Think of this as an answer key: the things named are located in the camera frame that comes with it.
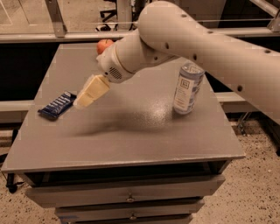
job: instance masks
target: speckled floor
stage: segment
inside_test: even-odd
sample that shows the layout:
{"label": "speckled floor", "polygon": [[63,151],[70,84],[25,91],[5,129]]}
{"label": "speckled floor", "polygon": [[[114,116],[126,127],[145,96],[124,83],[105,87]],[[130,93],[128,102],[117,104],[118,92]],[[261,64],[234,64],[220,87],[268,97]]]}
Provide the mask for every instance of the speckled floor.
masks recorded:
{"label": "speckled floor", "polygon": [[[280,223],[280,157],[276,146],[257,120],[246,123],[243,136],[233,129],[246,151],[246,158],[233,161],[224,171],[226,182],[193,216],[191,224]],[[1,132],[0,153],[11,144],[11,133]],[[0,222],[2,224],[57,224],[53,209],[43,209],[25,197],[27,184],[10,194],[0,178]]]}

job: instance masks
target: silver can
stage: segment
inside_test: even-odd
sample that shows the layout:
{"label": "silver can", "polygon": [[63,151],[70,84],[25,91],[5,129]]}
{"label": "silver can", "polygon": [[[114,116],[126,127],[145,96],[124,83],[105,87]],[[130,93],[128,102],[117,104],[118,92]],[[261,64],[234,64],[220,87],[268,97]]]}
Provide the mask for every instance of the silver can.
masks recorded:
{"label": "silver can", "polygon": [[180,68],[173,101],[173,108],[176,112],[186,115],[193,111],[204,74],[205,71],[192,62],[188,62]]}

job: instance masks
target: desk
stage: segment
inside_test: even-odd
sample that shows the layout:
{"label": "desk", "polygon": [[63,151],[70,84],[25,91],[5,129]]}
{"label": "desk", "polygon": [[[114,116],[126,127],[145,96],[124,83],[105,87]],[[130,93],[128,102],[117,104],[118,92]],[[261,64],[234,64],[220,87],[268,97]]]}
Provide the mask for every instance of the desk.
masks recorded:
{"label": "desk", "polygon": [[112,84],[56,122],[39,116],[98,74],[95,57],[95,44],[60,45],[2,171],[20,175],[32,186],[27,196],[56,207],[62,221],[186,223],[228,163],[245,156],[207,79],[190,115],[172,110],[186,62],[177,59]]}

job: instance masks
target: black chair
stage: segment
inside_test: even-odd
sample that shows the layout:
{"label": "black chair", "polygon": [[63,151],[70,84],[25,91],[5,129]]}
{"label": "black chair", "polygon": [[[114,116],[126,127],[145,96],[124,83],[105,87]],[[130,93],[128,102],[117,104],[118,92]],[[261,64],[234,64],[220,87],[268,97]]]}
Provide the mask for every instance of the black chair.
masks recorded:
{"label": "black chair", "polygon": [[100,12],[100,16],[103,18],[102,22],[105,23],[108,19],[112,18],[113,16],[117,15],[116,12],[116,0],[104,0],[105,2],[111,2],[111,3],[115,3],[115,9],[114,10],[102,10]]}

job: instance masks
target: drawer knob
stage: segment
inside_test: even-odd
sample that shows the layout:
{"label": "drawer knob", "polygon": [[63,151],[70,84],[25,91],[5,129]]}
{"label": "drawer knob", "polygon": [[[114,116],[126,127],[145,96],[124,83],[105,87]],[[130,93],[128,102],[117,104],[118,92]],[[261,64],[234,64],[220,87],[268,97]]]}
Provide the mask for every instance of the drawer knob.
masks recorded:
{"label": "drawer knob", "polygon": [[134,220],[136,220],[137,219],[137,217],[134,215],[134,214],[132,214],[131,216],[130,216],[130,218],[129,218],[131,221],[134,221]]}
{"label": "drawer knob", "polygon": [[134,202],[134,201],[135,201],[135,199],[132,197],[131,194],[129,194],[129,197],[126,199],[126,202],[132,203],[132,202]]}

